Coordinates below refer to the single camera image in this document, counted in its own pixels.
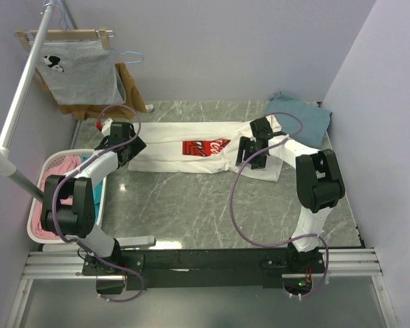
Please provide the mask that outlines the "white coca-cola t-shirt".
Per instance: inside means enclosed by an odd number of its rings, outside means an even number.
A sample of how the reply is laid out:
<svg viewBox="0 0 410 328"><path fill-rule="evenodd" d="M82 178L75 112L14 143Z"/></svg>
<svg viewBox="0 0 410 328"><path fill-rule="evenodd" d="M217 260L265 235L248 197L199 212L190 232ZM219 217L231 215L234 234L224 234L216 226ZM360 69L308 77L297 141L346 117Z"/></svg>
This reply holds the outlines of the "white coca-cola t-shirt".
<svg viewBox="0 0 410 328"><path fill-rule="evenodd" d="M238 172L241 137L252 137L249 122L146 122L142 150L128 164L132 172L217 174Z"/></svg>

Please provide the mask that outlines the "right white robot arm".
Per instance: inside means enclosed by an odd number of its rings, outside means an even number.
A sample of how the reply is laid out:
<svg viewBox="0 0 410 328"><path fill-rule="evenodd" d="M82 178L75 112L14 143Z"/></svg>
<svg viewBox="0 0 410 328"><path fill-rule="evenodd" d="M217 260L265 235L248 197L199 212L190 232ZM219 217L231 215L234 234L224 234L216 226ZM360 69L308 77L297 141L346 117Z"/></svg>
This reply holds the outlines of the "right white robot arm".
<svg viewBox="0 0 410 328"><path fill-rule="evenodd" d="M252 136L241 137L236 166L243 170L264 169L268 159L279 159L295 169L296 192L301 211L295 232L287 244L287 267L300 273L318 251L326 218L345 195L345 186L336 154L317 150L295 141L282 131L274 131L271 120L263 117L249 123Z"/></svg>

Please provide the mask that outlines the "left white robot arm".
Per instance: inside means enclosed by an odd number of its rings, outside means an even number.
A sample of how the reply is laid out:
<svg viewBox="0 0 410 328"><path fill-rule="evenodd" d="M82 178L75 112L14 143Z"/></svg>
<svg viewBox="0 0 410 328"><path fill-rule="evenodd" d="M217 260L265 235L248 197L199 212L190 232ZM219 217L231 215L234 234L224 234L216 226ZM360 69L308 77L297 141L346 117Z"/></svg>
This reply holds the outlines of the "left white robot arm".
<svg viewBox="0 0 410 328"><path fill-rule="evenodd" d="M113 122L87 160L64 175L50 175L44 185L42 229L78 243L109 275L118 273L124 261L119 242L96 224L93 189L145 148L131 123Z"/></svg>

